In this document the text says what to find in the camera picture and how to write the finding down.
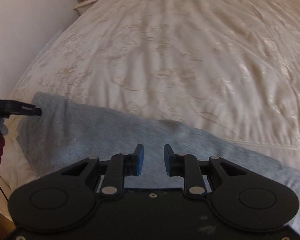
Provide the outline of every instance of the cream satin bedspread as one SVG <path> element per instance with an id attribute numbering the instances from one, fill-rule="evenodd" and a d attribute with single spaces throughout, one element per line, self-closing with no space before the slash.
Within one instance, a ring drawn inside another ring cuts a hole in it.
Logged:
<path id="1" fill-rule="evenodd" d="M 300 0 L 100 0 L 11 98 L 37 91 L 181 121 L 300 170 Z M 8 195 L 37 177 L 19 120 L 6 122 Z M 9 217 L 1 195 L 0 211 Z"/>

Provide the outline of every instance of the gray blanket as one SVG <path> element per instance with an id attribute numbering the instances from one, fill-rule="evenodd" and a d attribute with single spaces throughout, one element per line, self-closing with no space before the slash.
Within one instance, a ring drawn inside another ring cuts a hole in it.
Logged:
<path id="1" fill-rule="evenodd" d="M 223 141 L 180 122 L 157 121 L 115 110 L 76 104 L 67 98 L 37 93 L 32 101 L 41 117 L 26 117 L 18 127 L 18 141 L 33 169 L 41 176 L 89 156 L 108 160 L 117 153 L 145 149 L 141 177 L 128 177 L 126 187 L 183 187 L 181 178 L 166 175 L 163 145 L 198 160 L 218 155 L 290 187 L 300 200 L 300 171 L 265 155 Z M 293 223 L 300 234 L 300 209 Z"/>

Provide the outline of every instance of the white wall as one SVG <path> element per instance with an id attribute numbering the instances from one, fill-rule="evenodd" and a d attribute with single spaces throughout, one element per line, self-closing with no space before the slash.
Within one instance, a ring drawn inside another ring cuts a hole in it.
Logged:
<path id="1" fill-rule="evenodd" d="M 0 0 L 0 99 L 49 40 L 77 18 L 76 0 Z"/>

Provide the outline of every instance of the bed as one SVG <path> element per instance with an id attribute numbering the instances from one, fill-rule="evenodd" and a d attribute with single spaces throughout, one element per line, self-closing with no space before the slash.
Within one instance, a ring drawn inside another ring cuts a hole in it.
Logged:
<path id="1" fill-rule="evenodd" d="M 38 91 L 204 129 L 300 170 L 300 0 L 100 0 L 24 73 Z M 9 135 L 0 185 L 38 178 Z M 10 218 L 0 193 L 0 212 Z"/>

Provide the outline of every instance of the screw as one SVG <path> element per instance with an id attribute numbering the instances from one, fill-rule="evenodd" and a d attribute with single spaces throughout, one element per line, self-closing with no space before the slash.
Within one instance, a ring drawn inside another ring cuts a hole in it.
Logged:
<path id="1" fill-rule="evenodd" d="M 205 189 L 203 187 L 197 187 L 196 186 L 196 187 L 191 187 L 189 189 L 189 192 L 191 194 L 194 194 L 194 195 L 201 195 L 201 194 L 203 194 L 205 192 Z"/>
<path id="2" fill-rule="evenodd" d="M 149 194 L 149 197 L 150 198 L 156 198 L 158 195 L 156 194 L 156 193 L 151 193 L 151 194 Z"/>
<path id="3" fill-rule="evenodd" d="M 101 190 L 101 192 L 103 194 L 106 194 L 106 195 L 113 195 L 113 194 L 117 193 L 117 191 L 118 190 L 115 187 L 112 187 L 112 186 L 104 187 Z"/>

